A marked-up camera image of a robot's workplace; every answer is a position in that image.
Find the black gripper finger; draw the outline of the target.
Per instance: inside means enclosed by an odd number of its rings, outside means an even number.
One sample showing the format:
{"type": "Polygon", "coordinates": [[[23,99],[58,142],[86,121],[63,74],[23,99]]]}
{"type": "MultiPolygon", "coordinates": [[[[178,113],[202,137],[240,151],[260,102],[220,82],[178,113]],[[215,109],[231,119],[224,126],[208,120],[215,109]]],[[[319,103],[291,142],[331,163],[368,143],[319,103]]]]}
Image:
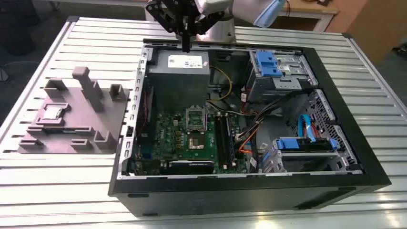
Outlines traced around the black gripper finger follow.
{"type": "Polygon", "coordinates": [[[182,51],[188,52],[188,31],[184,17],[187,8],[184,0],[148,0],[146,10],[168,33],[175,33],[182,41],[182,51]]]}
{"type": "Polygon", "coordinates": [[[192,37],[204,35],[223,18],[223,1],[188,0],[187,6],[187,52],[190,52],[192,37]]]}

